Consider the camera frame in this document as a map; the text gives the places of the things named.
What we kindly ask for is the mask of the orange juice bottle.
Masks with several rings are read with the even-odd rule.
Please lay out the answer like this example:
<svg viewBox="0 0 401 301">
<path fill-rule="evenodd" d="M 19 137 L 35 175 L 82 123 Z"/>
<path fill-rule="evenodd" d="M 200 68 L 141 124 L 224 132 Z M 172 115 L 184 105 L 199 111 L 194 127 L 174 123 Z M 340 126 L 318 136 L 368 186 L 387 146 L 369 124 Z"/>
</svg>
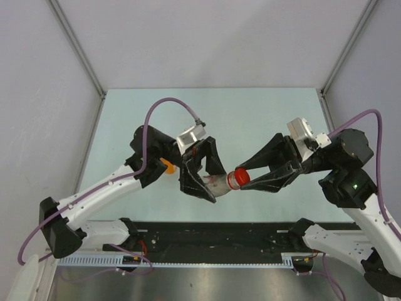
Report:
<svg viewBox="0 0 401 301">
<path fill-rule="evenodd" d="M 167 166 L 165 170 L 166 174 L 174 174 L 176 172 L 177 168 L 175 165 L 164 158 L 161 158 L 160 160 Z"/>
</svg>

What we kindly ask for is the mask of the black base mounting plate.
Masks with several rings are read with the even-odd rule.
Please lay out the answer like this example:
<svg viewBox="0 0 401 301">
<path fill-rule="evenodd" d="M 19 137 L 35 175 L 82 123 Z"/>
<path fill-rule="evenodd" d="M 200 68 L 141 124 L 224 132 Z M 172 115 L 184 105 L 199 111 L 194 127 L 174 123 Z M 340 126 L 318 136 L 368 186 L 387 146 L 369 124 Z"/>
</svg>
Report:
<svg viewBox="0 0 401 301">
<path fill-rule="evenodd" d="M 283 253 L 310 256 L 322 253 L 320 247 L 308 247 L 292 229 L 294 222 L 201 223 L 132 222 L 133 238 L 122 243 L 129 251 L 147 252 L 147 258 L 234 262 L 239 256 L 255 258 Z"/>
</svg>

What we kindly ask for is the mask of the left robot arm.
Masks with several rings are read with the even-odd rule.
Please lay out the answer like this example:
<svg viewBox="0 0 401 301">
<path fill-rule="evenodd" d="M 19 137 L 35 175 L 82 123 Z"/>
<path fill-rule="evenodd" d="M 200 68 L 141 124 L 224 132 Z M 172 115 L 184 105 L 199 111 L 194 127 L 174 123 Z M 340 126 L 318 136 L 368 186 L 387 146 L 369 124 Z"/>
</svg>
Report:
<svg viewBox="0 0 401 301">
<path fill-rule="evenodd" d="M 195 125 L 177 138 L 143 125 L 130 143 L 133 155 L 110 176 L 92 187 L 56 201 L 47 197 L 39 204 L 39 227 L 52 255 L 64 258 L 85 243 L 119 245 L 130 251 L 138 234 L 128 218 L 102 223 L 100 234 L 87 226 L 90 217 L 112 201 L 157 181 L 171 163 L 179 169 L 180 191 L 189 196 L 216 202 L 207 182 L 227 174 L 219 158 L 216 140 Z"/>
</svg>

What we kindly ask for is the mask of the left aluminium frame post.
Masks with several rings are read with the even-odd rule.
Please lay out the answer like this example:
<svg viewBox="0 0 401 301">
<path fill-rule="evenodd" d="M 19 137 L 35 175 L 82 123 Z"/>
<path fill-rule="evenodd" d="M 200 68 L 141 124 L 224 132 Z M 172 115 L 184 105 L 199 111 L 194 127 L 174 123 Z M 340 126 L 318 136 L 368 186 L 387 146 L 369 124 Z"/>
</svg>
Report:
<svg viewBox="0 0 401 301">
<path fill-rule="evenodd" d="M 68 41 L 72 51 L 74 52 L 77 60 L 79 61 L 83 71 L 89 78 L 93 88 L 96 90 L 97 94 L 101 99 L 104 99 L 106 95 L 106 91 L 102 87 L 76 33 L 73 29 L 67 15 L 65 14 L 61 4 L 57 0 L 46 0 L 47 5 L 49 6 L 53 16 L 58 22 L 63 34 L 65 35 L 66 40 Z"/>
</svg>

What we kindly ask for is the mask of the aluminium frame post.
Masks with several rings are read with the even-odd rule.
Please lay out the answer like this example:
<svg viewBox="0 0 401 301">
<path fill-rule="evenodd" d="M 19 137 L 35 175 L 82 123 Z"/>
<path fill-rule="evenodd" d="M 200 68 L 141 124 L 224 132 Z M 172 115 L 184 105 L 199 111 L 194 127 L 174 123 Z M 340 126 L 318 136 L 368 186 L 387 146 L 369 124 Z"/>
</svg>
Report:
<svg viewBox="0 0 401 301">
<path fill-rule="evenodd" d="M 57 0 L 46 0 L 47 5 L 49 6 L 53 16 L 58 22 L 63 34 L 65 35 L 66 40 L 68 41 L 72 51 L 74 52 L 77 60 L 79 61 L 83 71 L 89 78 L 93 88 L 96 90 L 97 94 L 101 99 L 104 99 L 106 95 L 106 91 L 102 87 L 76 33 L 73 29 L 67 15 L 65 14 L 61 4 Z"/>
<path fill-rule="evenodd" d="M 322 95 L 326 95 L 328 93 L 330 87 L 332 86 L 333 82 L 335 81 L 336 77 L 341 71 L 343 65 L 345 64 L 350 53 L 355 47 L 360 35 L 367 26 L 369 19 L 371 18 L 375 8 L 379 3 L 380 3 L 379 0 L 367 1 L 366 6 L 364 7 L 360 17 L 358 18 L 354 28 L 352 29 L 351 34 L 348 37 L 344 47 L 342 48 L 338 59 L 336 60 L 333 68 L 331 69 L 330 74 L 328 75 L 327 79 L 325 80 L 323 86 L 320 89 Z"/>
</svg>

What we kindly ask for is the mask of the right aluminium frame post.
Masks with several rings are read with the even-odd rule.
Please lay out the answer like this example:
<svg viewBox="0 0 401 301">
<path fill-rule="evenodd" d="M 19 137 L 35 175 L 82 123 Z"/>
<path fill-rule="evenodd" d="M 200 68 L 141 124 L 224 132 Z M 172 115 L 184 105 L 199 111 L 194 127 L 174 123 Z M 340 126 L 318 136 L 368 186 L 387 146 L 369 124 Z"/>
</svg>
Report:
<svg viewBox="0 0 401 301">
<path fill-rule="evenodd" d="M 320 89 L 322 95 L 326 95 L 328 93 L 330 87 L 332 86 L 333 82 L 335 81 L 336 77 L 341 71 L 343 65 L 345 64 L 350 53 L 355 47 L 360 35 L 367 26 L 369 19 L 371 18 L 375 8 L 379 3 L 380 3 L 379 0 L 367 1 L 366 6 L 364 7 L 360 17 L 358 18 L 354 28 L 352 29 L 351 34 L 348 37 L 344 47 L 342 48 L 338 59 L 336 60 L 333 68 L 331 69 L 330 74 L 328 75 L 327 79 L 325 80 L 323 86 Z"/>
</svg>

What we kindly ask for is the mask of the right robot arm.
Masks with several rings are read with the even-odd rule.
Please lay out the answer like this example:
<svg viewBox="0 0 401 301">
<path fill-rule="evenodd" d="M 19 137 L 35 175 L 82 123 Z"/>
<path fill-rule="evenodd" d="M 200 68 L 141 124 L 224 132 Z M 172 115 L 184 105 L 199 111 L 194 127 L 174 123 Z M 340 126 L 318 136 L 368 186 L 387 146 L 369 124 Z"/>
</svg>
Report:
<svg viewBox="0 0 401 301">
<path fill-rule="evenodd" d="M 276 193 L 302 174 L 326 171 L 318 181 L 325 199 L 354 220 L 368 240 L 366 247 L 346 236 L 331 233 L 301 218 L 289 229 L 289 245 L 295 251 L 315 249 L 327 253 L 360 272 L 377 292 L 400 297 L 399 229 L 390 223 L 379 203 L 378 182 L 363 170 L 373 157 L 365 134 L 345 129 L 329 137 L 276 134 L 261 150 L 239 165 L 245 170 L 268 167 L 269 172 L 242 186 L 243 190 Z"/>
</svg>

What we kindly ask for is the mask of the red bottle cap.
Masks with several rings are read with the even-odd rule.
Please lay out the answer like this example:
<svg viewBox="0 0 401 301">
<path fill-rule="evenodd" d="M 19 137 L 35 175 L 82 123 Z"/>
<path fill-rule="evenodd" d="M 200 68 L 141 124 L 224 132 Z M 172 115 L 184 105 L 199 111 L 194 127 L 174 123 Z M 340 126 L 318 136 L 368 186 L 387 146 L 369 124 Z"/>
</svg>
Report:
<svg viewBox="0 0 401 301">
<path fill-rule="evenodd" d="M 251 181 L 250 175 L 244 168 L 238 168 L 234 171 L 234 177 L 237 184 L 241 187 Z"/>
</svg>

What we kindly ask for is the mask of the red label clear bottle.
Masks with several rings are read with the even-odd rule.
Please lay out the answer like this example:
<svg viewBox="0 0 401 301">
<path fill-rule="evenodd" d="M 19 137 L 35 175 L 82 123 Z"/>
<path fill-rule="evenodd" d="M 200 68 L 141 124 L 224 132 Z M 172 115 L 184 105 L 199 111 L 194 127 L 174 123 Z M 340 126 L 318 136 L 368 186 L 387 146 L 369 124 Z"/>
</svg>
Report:
<svg viewBox="0 0 401 301">
<path fill-rule="evenodd" d="M 241 187 L 235 178 L 234 171 L 229 174 L 202 176 L 202 180 L 215 198 L 221 197 L 230 191 L 239 190 Z"/>
</svg>

